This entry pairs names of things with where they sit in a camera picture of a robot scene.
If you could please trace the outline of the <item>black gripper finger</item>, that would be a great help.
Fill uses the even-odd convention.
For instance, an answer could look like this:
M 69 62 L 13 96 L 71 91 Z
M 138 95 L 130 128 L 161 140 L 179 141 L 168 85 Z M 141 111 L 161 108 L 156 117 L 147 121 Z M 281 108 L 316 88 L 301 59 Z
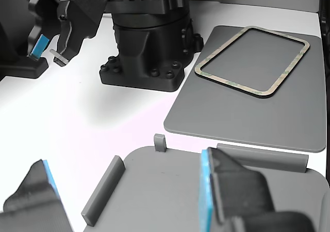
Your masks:
M 33 60 L 39 60 L 47 46 L 47 40 L 42 40 L 45 23 L 45 16 L 43 14 L 45 1 L 30 0 L 28 4 L 29 12 L 33 15 L 35 23 L 28 36 L 27 56 Z

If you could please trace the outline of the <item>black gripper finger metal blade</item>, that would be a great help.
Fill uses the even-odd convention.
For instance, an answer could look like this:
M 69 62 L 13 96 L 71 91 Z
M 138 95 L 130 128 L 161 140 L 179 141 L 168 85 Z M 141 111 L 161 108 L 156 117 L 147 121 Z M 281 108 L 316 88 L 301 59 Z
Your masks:
M 72 1 L 60 2 L 57 8 L 60 22 L 59 39 L 54 55 L 54 63 L 60 67 L 67 65 L 80 51 L 83 42 L 83 29 L 79 29 L 84 14 Z

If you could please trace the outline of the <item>dark gray gripper finger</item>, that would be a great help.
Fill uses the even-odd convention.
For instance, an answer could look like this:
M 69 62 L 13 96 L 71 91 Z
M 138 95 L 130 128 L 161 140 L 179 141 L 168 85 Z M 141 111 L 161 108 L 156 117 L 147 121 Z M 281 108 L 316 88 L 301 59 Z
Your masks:
M 1 231 L 72 231 L 46 160 L 32 164 L 1 212 Z
M 200 157 L 200 231 L 314 231 L 300 212 L 276 211 L 266 178 L 222 150 Z

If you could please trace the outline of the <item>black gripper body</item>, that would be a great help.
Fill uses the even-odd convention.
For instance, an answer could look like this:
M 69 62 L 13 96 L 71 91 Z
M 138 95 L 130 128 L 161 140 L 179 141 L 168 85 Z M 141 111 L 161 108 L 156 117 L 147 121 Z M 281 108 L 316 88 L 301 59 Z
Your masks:
M 61 39 L 85 39 L 96 35 L 107 0 L 54 0 Z

